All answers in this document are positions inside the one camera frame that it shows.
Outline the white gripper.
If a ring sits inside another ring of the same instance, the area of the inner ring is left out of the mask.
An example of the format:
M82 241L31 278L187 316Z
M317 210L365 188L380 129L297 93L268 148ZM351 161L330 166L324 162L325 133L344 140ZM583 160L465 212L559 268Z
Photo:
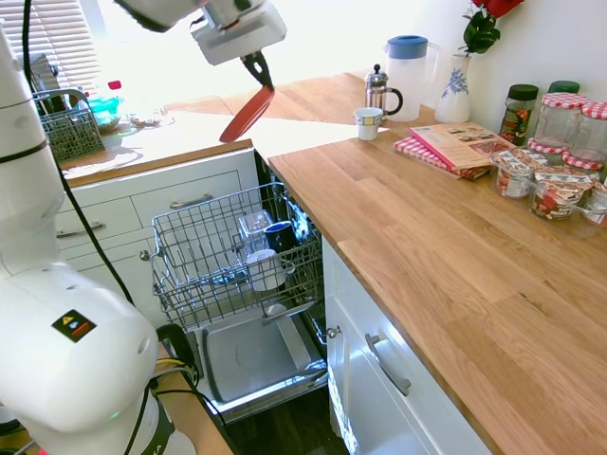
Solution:
M207 62L220 65L241 59L248 73L273 91L261 50L286 36L285 22L276 7L270 1L209 1L202 12L204 21L191 30L191 35Z

